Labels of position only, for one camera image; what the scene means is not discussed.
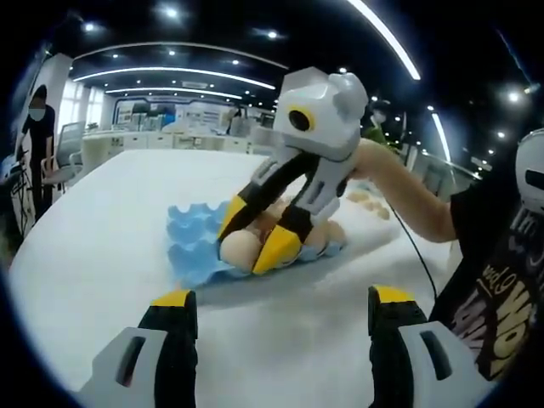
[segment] window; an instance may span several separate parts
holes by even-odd
[[[59,120],[57,122],[57,134],[60,134],[65,124],[79,122],[83,98],[83,84],[66,81],[65,89],[60,101]]]
[[[91,93],[88,97],[87,124],[97,123],[98,125],[100,125],[103,106],[104,91],[98,88],[91,88]]]

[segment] black t-shirt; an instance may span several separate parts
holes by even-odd
[[[27,116],[22,132],[26,134],[29,130],[32,139],[32,157],[45,157],[47,138],[52,137],[54,134],[54,109],[49,105],[45,105],[45,115],[39,122],[33,120],[30,115]]]
[[[534,353],[526,349],[541,339],[537,310],[544,295],[544,217],[521,205],[515,152],[452,196],[451,216],[463,260],[430,319],[473,351],[485,378],[503,379],[516,357]]]

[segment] white helmet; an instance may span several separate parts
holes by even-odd
[[[524,206],[544,214],[544,128],[531,132],[519,143],[516,179]]]

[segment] yellow gripper finger tip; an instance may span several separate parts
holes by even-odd
[[[252,272],[255,275],[262,275],[279,263],[294,259],[302,245],[297,234],[276,225],[264,243]]]

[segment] led strip light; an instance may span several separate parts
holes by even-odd
[[[178,67],[172,67],[172,66],[140,66],[135,68],[123,68],[120,70],[112,70],[112,71],[103,71],[103,72],[96,72],[94,74],[89,74],[85,76],[80,76],[78,78],[75,78],[73,81],[84,81],[86,79],[95,78],[95,77],[102,77],[104,75],[113,75],[113,74],[122,74],[126,72],[191,72],[195,74],[202,74],[202,75],[212,75],[215,77],[222,77],[222,78],[228,78],[233,79],[235,81],[242,81],[245,83],[251,83],[252,85],[257,85],[258,87],[267,88],[267,89],[275,89],[274,86],[269,85],[268,83],[254,81],[249,78],[244,78],[243,76],[236,76],[236,75],[230,75],[230,74],[224,74],[223,72],[215,72],[215,71],[204,71],[204,70],[194,70],[191,68],[178,68]]]
[[[404,48],[402,48],[402,45],[400,45],[400,42],[395,38],[393,33],[388,29],[388,27],[383,24],[383,22],[380,20],[380,18],[369,9],[369,7],[361,2],[360,0],[347,0],[348,3],[350,3],[352,6],[354,6],[357,11],[359,11],[363,16],[376,28],[376,30],[382,35],[383,38],[385,38],[385,41],[388,42],[389,46],[393,49],[393,51],[397,54],[397,56],[400,58],[402,63],[405,65],[406,69],[410,73],[411,77],[415,79],[416,81],[419,81],[422,79],[419,75],[419,72],[417,72],[417,68],[414,65],[413,62],[411,62],[410,57],[408,56],[408,53],[405,51]]]
[[[214,95],[214,96],[224,96],[225,98],[232,98],[232,99],[241,99],[241,96],[238,95],[231,95],[230,93],[222,93],[222,92],[213,92],[213,91],[202,91],[200,89],[188,89],[188,88],[124,88],[124,89],[111,89],[109,91],[105,91],[107,94],[119,94],[122,92],[151,92],[151,91],[157,91],[157,92],[191,92],[193,94],[206,94],[206,95]]]
[[[433,121],[434,121],[434,126],[436,127],[436,130],[439,133],[440,142],[442,142],[442,148],[444,149],[445,159],[448,162],[451,162],[450,148],[448,147],[448,142],[445,139],[444,128],[442,127],[442,122],[440,121],[438,113],[433,113]]]

